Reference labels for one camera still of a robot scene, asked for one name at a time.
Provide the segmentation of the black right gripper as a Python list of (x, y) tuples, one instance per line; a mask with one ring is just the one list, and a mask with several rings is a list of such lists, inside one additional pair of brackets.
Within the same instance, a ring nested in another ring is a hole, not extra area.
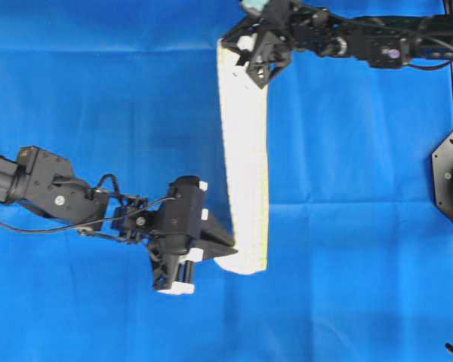
[(291, 62), (288, 21), (291, 1), (240, 1), (246, 16), (220, 40), (223, 48), (239, 55), (250, 79), (266, 87)]

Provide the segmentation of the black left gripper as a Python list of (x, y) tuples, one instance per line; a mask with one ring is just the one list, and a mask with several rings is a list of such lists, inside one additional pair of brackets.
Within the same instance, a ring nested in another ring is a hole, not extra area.
[[(208, 218), (205, 196), (208, 184), (197, 176), (181, 176), (169, 184), (168, 200), (155, 216), (153, 287), (169, 295), (192, 294), (193, 270), (202, 260), (238, 253), (233, 236), (214, 216)], [(200, 239), (200, 248), (196, 242)]]

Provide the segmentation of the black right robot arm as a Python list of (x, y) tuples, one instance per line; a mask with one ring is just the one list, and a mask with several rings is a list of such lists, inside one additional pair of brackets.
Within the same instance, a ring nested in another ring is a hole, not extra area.
[(238, 55), (250, 79), (264, 88), (294, 51), (355, 58), (376, 69), (410, 67), (412, 60), (453, 62), (453, 14), (346, 18), (301, 1), (243, 1), (245, 17), (220, 44)]

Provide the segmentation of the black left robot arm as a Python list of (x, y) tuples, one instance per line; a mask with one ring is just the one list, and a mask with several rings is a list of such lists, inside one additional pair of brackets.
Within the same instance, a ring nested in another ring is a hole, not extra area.
[(36, 146), (23, 147), (16, 160), (0, 155), (0, 204), (19, 204), (61, 231), (141, 244), (148, 254), (155, 291), (169, 295), (195, 291), (195, 264), (237, 254), (233, 236), (205, 206), (208, 184), (181, 176), (165, 197), (149, 201), (121, 193), (115, 175), (90, 186), (69, 160)]

